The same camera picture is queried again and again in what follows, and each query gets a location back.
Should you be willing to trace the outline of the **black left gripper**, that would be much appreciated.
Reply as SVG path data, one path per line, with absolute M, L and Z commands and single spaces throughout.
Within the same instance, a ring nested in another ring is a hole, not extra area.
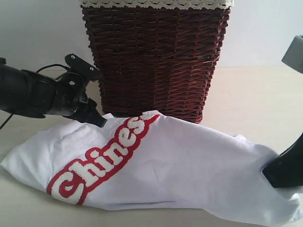
M 88 82 L 72 70 L 55 79 L 35 72 L 35 117 L 72 116 L 80 123 L 104 127 L 107 119 L 98 112 L 97 103 L 85 94 Z

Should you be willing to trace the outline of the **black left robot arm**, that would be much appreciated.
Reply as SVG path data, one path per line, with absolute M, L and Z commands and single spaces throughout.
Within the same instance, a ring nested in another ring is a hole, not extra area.
M 57 78 L 39 71 L 19 70 L 0 60 L 0 108 L 11 116 L 43 119 L 46 115 L 103 127 L 106 119 L 86 94 L 90 81 L 98 81 L 101 71 L 77 55 L 64 57 L 66 71 Z

